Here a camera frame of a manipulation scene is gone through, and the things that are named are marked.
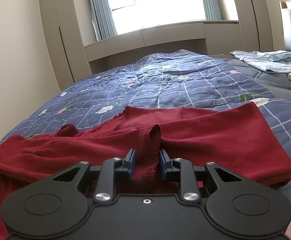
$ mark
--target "blue-green curtain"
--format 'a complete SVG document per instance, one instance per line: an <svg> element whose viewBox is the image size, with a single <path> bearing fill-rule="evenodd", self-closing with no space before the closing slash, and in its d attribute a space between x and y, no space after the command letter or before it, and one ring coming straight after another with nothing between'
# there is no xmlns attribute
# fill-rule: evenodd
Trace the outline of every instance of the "blue-green curtain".
<svg viewBox="0 0 291 240"><path fill-rule="evenodd" d="M220 21L222 20L221 10L218 0L203 0L204 11L207 21Z"/></svg>
<svg viewBox="0 0 291 240"><path fill-rule="evenodd" d="M97 40L118 35L108 0L90 0L92 23Z"/></svg>

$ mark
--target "gray mattress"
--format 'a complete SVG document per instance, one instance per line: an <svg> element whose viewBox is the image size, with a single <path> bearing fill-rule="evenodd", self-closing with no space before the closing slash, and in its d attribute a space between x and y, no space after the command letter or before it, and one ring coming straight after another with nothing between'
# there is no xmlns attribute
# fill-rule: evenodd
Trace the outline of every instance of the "gray mattress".
<svg viewBox="0 0 291 240"><path fill-rule="evenodd" d="M288 80L286 74L265 73L249 66L243 61L236 59L230 54L210 55L210 57L216 60L226 61L240 73L266 87L277 98L285 99L291 102L291 81Z"/></svg>

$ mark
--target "red garment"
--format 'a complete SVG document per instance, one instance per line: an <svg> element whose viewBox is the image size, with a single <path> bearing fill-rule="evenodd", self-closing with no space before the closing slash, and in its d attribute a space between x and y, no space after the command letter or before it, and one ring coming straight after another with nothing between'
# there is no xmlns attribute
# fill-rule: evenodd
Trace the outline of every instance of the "red garment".
<svg viewBox="0 0 291 240"><path fill-rule="evenodd" d="M170 158L188 159L196 166L214 161L265 185L284 185L291 179L291 159L254 103L223 112L127 106L84 132L70 124L53 134L7 139L0 145L0 206L26 184L80 161L101 165L109 158L124 158L130 148L137 152L134 183L143 186L143 193L175 190L155 180L160 148ZM135 188L129 184L121 191ZM0 217L0 240L6 236Z"/></svg>

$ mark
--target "silver screw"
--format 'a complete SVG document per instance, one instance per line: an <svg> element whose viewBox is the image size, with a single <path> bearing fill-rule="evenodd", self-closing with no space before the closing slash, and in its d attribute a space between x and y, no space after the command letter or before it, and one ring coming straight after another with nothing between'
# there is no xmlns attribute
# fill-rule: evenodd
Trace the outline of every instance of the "silver screw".
<svg viewBox="0 0 291 240"><path fill-rule="evenodd" d="M188 192L188 193L185 193L182 197L185 200L193 201L193 200L197 200L199 198L199 195L197 193Z"/></svg>
<svg viewBox="0 0 291 240"><path fill-rule="evenodd" d="M99 201L107 201L111 198L111 195L108 194L108 193L98 193L96 194L95 196L95 199L96 200L99 200Z"/></svg>
<svg viewBox="0 0 291 240"><path fill-rule="evenodd" d="M148 198L143 200L143 203L145 203L145 204L150 204L151 202L152 202L152 200L148 199Z"/></svg>

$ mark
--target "bed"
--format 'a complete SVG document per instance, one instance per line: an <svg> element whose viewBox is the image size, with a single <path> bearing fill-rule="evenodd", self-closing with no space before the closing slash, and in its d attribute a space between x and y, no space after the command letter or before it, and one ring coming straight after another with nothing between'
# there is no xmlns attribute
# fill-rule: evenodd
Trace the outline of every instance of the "bed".
<svg viewBox="0 0 291 240"><path fill-rule="evenodd" d="M72 123L87 130L111 119L126 105L227 110L253 100L291 158L291 102L237 71L227 62L194 52L156 53L135 64L85 78L22 121L14 134L26 138ZM291 200L291 181L280 189Z"/></svg>

